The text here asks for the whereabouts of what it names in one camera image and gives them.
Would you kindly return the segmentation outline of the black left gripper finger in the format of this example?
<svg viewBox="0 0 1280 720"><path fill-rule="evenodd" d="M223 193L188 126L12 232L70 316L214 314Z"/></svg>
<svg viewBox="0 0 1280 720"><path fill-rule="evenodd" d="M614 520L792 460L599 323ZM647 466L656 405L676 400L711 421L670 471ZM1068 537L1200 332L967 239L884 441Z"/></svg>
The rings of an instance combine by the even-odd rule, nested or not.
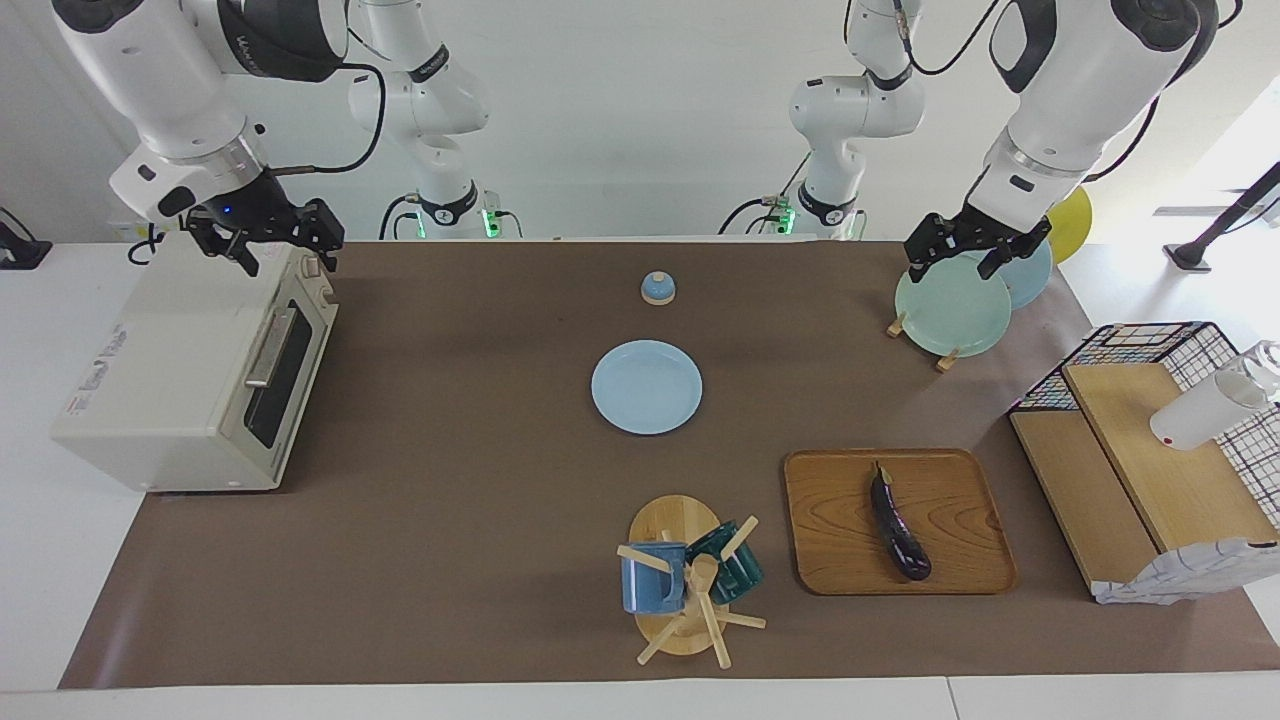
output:
<svg viewBox="0 0 1280 720"><path fill-rule="evenodd" d="M996 240L992 249L979 251L978 274L983 281L992 278L997 270L1015 259L1030 258L1044 242L1043 236L1016 236L1010 240Z"/></svg>
<svg viewBox="0 0 1280 720"><path fill-rule="evenodd" d="M938 213L927 214L904 241L908 278L919 283L929 269L951 258L951 220Z"/></svg>

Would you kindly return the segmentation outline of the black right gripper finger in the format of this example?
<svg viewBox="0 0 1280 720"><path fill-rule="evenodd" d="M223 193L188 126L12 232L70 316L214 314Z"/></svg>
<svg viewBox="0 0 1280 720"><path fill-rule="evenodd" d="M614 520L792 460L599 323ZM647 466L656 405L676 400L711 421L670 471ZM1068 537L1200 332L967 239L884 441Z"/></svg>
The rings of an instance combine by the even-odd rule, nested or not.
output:
<svg viewBox="0 0 1280 720"><path fill-rule="evenodd" d="M239 231L227 234L218 223L191 223L189 236L206 258L224 258L237 264L248 277L259 275L259 260L244 246Z"/></svg>
<svg viewBox="0 0 1280 720"><path fill-rule="evenodd" d="M346 245L346 228L323 199L300 209L300 246L314 252L326 272L337 272L337 254Z"/></svg>

